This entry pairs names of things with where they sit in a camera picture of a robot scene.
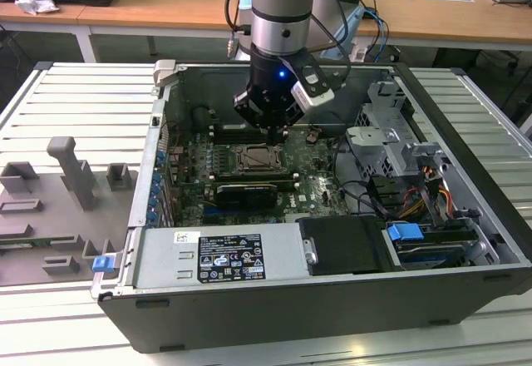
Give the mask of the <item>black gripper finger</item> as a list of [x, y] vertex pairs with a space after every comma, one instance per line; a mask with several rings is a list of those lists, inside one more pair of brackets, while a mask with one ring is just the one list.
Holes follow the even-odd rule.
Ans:
[[234, 110], [252, 127], [259, 129], [264, 134], [267, 144], [273, 144], [272, 115], [269, 111], [259, 108], [250, 90], [246, 89], [234, 97]]
[[285, 132], [297, 123], [304, 113], [301, 110], [284, 110], [278, 112], [273, 122], [273, 143], [278, 144], [286, 140]]

